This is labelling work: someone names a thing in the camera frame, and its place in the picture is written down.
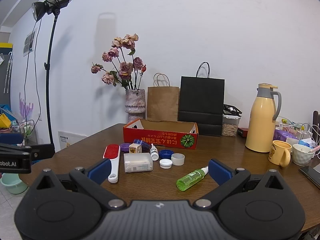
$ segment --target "gray handle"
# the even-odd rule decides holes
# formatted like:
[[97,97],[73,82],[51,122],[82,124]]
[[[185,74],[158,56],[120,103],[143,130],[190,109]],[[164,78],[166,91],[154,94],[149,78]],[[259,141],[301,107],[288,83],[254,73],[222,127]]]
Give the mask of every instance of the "gray handle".
[[278,91],[271,91],[271,94],[272,95],[277,95],[278,96],[278,108],[277,108],[277,111],[275,113],[275,115],[273,116],[273,121],[275,121],[277,119],[277,117],[279,116],[279,113],[280,113],[280,109],[281,109],[281,94],[280,92]]

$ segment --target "purple tissue pack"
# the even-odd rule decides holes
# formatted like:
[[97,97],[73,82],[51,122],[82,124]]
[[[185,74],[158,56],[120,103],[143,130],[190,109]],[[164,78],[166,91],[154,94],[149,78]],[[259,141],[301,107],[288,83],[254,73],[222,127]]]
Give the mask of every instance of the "purple tissue pack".
[[279,141],[284,141],[285,142],[288,137],[296,139],[296,137],[292,133],[276,129],[275,133],[273,135],[273,140],[279,140]]

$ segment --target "poster on wall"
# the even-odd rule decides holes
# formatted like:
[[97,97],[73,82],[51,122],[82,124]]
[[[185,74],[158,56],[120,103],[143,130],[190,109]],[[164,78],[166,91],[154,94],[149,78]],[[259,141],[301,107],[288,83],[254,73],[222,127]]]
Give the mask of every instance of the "poster on wall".
[[37,31],[37,28],[34,29],[34,31],[26,37],[24,41],[24,47],[23,47],[23,56],[28,55],[28,53],[33,51],[33,38],[35,36],[35,33]]

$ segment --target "yellow thermos jug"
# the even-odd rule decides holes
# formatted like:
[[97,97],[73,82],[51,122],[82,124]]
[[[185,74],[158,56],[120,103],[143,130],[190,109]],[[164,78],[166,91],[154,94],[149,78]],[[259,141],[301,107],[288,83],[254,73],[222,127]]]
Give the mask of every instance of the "yellow thermos jug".
[[[268,153],[270,152],[273,135],[276,128],[276,119],[281,109],[281,94],[273,91],[276,86],[259,84],[258,94],[250,112],[250,121],[245,146],[250,150]],[[278,107],[274,100],[278,96]]]

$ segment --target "green pumpkin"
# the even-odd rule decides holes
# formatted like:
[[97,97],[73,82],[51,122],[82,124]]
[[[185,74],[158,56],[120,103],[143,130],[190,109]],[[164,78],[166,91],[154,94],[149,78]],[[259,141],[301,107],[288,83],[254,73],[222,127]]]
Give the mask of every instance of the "green pumpkin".
[[180,142],[183,147],[189,148],[195,143],[195,138],[191,134],[186,134],[181,138]]

